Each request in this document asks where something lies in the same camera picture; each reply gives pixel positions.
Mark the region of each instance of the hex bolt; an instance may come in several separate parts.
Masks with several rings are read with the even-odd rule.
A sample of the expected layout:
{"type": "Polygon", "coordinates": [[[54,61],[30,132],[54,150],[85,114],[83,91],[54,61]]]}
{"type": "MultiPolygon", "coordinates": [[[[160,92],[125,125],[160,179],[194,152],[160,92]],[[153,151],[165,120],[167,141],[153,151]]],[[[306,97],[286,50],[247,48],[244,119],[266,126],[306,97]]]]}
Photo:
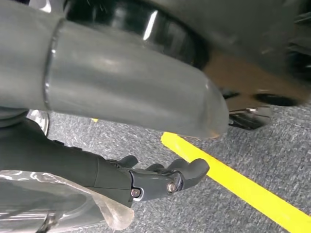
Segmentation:
{"type": "Polygon", "coordinates": [[[168,192],[168,193],[174,193],[176,189],[176,185],[174,182],[169,182],[168,184],[168,192]]]}
{"type": "Polygon", "coordinates": [[[137,198],[137,197],[140,196],[140,190],[137,189],[137,188],[134,188],[134,189],[131,190],[131,195],[134,198],[137,198]]]}

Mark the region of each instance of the plastic wrap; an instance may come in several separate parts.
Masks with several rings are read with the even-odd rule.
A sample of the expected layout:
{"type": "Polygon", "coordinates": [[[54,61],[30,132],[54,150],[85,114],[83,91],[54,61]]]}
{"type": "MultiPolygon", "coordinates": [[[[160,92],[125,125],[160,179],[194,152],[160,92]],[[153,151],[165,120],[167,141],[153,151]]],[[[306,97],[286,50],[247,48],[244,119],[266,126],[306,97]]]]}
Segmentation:
{"type": "Polygon", "coordinates": [[[48,233],[105,222],[122,230],[134,218],[132,209],[50,173],[4,170],[0,186],[0,233],[34,233],[48,216],[56,220],[48,233]]]}

